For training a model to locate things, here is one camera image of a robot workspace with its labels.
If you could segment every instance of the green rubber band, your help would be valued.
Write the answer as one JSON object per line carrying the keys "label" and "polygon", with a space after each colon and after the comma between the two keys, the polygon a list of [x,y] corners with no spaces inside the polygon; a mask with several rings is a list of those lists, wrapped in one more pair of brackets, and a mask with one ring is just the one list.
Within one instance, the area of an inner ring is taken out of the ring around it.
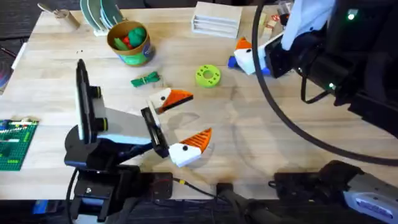
{"label": "green rubber band", "polygon": [[145,85],[147,83],[153,83],[153,82],[157,82],[160,80],[159,75],[157,74],[157,72],[152,72],[151,74],[142,77],[142,78],[137,78],[135,80],[131,80],[131,84],[134,87],[139,87],[142,85]]}
{"label": "green rubber band", "polygon": [[205,88],[213,88],[221,80],[221,72],[214,65],[202,65],[195,74],[197,84]]}

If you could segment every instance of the wooden tabletop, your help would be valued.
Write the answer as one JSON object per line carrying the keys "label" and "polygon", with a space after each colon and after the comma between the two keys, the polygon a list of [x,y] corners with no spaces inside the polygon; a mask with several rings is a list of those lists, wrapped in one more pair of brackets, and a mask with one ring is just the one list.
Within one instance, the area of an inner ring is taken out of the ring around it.
{"label": "wooden tabletop", "polygon": [[[239,36],[248,40],[254,11],[255,7],[244,7],[242,14]],[[265,11],[275,14],[275,8]],[[256,77],[227,68],[236,40],[191,32],[192,8],[131,9],[122,13],[149,30],[156,55],[145,67],[123,64],[107,46],[106,37],[93,35],[80,11],[73,12],[82,23],[74,33],[64,30],[52,15],[40,16],[0,97],[0,118],[31,116],[39,119],[40,125],[21,171],[0,172],[0,199],[65,198],[73,168],[63,163],[63,144],[77,122],[74,91],[79,58],[86,63],[91,84],[101,86],[106,106],[115,110],[139,114],[146,106],[145,99],[165,87],[194,94],[193,101],[159,118],[169,142],[213,128],[203,158],[181,169],[154,151],[126,162],[140,164],[144,171],[171,171],[209,192],[214,191],[217,182],[228,181],[245,197],[275,198],[274,190],[267,186],[275,172],[316,171],[332,159],[339,159],[398,185],[398,179],[389,179],[396,175],[397,168],[335,156],[286,127],[267,104]],[[204,64],[221,70],[216,88],[205,89],[195,83],[195,70]],[[130,84],[130,80],[154,70],[162,76],[160,82],[139,88]],[[347,112],[347,106],[334,107],[333,97],[314,105],[302,103],[297,74],[289,73],[277,80],[266,78],[266,82],[287,116],[312,135],[350,151],[398,158],[398,140]],[[320,91],[309,85],[308,97]],[[173,198],[205,196],[176,185]]]}

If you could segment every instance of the green object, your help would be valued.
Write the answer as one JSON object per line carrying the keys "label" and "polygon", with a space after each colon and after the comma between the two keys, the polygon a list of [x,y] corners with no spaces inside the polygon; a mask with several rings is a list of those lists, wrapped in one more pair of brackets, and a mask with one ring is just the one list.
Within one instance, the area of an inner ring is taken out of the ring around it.
{"label": "green object", "polygon": [[148,60],[143,53],[138,53],[135,55],[120,55],[124,63],[128,65],[140,65]]}
{"label": "green object", "polygon": [[134,32],[135,29],[130,30],[129,40],[132,47],[138,47],[144,42],[144,38]]}
{"label": "green object", "polygon": [[[31,124],[13,124],[8,122],[7,129],[0,131],[0,170],[20,170],[26,152],[35,133],[38,121]],[[19,142],[4,142],[8,139],[18,139]]]}
{"label": "green object", "polygon": [[213,88],[221,80],[221,72],[214,65],[202,65],[195,76],[197,84],[205,88]]}
{"label": "green object", "polygon": [[157,74],[157,72],[152,72],[151,74],[149,74],[149,75],[147,75],[145,77],[138,78],[138,79],[135,79],[135,80],[131,80],[131,84],[134,87],[139,87],[139,86],[145,85],[147,83],[157,82],[159,80],[160,80],[160,77]]}
{"label": "green object", "polygon": [[130,30],[128,36],[131,46],[138,47],[144,42],[145,38],[147,37],[147,32],[143,27],[136,27]]}
{"label": "green object", "polygon": [[106,17],[105,19],[109,21],[112,26],[123,21],[123,15],[114,0],[101,0],[101,8]]}
{"label": "green object", "polygon": [[134,31],[137,35],[141,36],[144,39],[145,37],[147,37],[147,32],[143,27],[134,28],[132,31]]}
{"label": "green object", "polygon": [[123,41],[119,38],[114,39],[114,46],[118,50],[130,50],[129,47],[125,43],[123,43]]}

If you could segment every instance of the cable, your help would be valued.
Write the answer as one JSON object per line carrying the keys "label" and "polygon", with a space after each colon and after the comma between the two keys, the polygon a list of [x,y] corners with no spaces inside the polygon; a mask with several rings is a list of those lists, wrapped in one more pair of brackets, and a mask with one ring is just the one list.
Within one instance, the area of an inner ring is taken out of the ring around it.
{"label": "cable", "polygon": [[344,149],[340,149],[336,146],[332,146],[328,143],[325,143],[325,142],[313,137],[312,135],[310,135],[309,133],[305,132],[300,127],[298,127],[296,124],[294,124],[286,116],[286,114],[279,108],[278,104],[275,102],[274,98],[272,97],[272,95],[268,89],[268,86],[266,84],[264,77],[262,76],[260,61],[259,61],[259,57],[258,57],[257,35],[258,35],[260,15],[262,12],[262,8],[264,7],[264,3],[265,2],[263,0],[259,0],[259,4],[256,9],[256,13],[254,15],[253,26],[252,26],[252,52],[253,52],[254,67],[256,69],[256,75],[257,75],[257,79],[259,80],[260,87],[261,87],[262,92],[263,92],[264,96],[266,97],[269,105],[275,111],[276,115],[293,132],[295,132],[296,134],[298,134],[305,140],[309,141],[310,143],[312,143],[328,152],[337,154],[339,156],[347,157],[350,159],[362,161],[362,162],[368,162],[368,163],[372,163],[372,164],[379,164],[379,165],[385,165],[385,166],[398,166],[398,159],[386,159],[386,158],[380,158],[380,157],[367,156],[367,155],[358,154],[355,152],[349,152]]}
{"label": "cable", "polygon": [[178,179],[178,178],[173,178],[173,180],[176,181],[176,182],[179,183],[179,184],[186,185],[186,186],[190,187],[190,188],[193,189],[193,190],[196,190],[197,192],[199,192],[199,193],[201,193],[201,194],[207,195],[207,196],[212,197],[212,198],[218,198],[217,196],[215,196],[215,195],[213,195],[213,194],[211,194],[211,193],[207,193],[207,192],[205,192],[204,190],[200,190],[199,188],[195,187],[194,185],[188,183],[188,182],[185,181],[185,180]]}
{"label": "cable", "polygon": [[8,54],[12,58],[16,58],[17,57],[17,54],[15,54],[14,52],[8,50],[7,48],[3,47],[2,45],[0,45],[0,50],[2,50],[4,53]]}
{"label": "cable", "polygon": [[70,200],[70,193],[72,191],[73,181],[76,178],[76,174],[77,174],[77,168],[75,168],[75,170],[73,171],[72,176],[70,177],[69,186],[68,186],[68,190],[67,190],[67,197],[65,199],[65,202],[67,204],[65,209],[67,211],[67,216],[68,216],[67,219],[68,219],[68,223],[69,224],[73,224],[72,216],[70,215],[70,202],[69,202],[69,200]]}
{"label": "cable", "polygon": [[323,99],[325,96],[329,95],[328,91],[323,91],[319,95],[315,96],[314,98],[310,100],[305,99],[305,92],[307,90],[307,76],[303,75],[302,81],[301,81],[301,100],[306,103],[306,104],[312,104],[315,102],[318,102],[319,100]]}

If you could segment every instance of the orange toy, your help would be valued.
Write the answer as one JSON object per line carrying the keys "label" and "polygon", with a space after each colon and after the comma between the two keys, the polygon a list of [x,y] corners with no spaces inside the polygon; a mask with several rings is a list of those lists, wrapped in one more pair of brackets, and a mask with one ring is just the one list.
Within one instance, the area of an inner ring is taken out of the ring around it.
{"label": "orange toy", "polygon": [[251,49],[251,44],[246,40],[246,38],[242,37],[236,43],[235,50],[238,49]]}
{"label": "orange toy", "polygon": [[193,94],[184,90],[172,90],[169,97],[165,100],[159,112],[166,111],[174,106],[178,106],[186,101],[192,100]]}
{"label": "orange toy", "polygon": [[211,138],[211,130],[212,130],[211,128],[204,130],[201,133],[198,133],[180,143],[193,147],[198,147],[203,153],[203,151],[207,148],[207,145],[209,145]]}

